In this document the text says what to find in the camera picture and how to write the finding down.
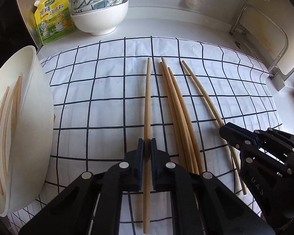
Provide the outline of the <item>person's right hand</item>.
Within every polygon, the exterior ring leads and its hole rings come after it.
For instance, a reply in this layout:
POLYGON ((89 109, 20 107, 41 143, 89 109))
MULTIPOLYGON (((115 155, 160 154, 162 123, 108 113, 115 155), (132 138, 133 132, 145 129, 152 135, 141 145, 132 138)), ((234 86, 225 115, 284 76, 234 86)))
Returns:
POLYGON ((264 217, 264 214, 262 212, 259 213, 259 217, 266 222, 266 218, 264 217))

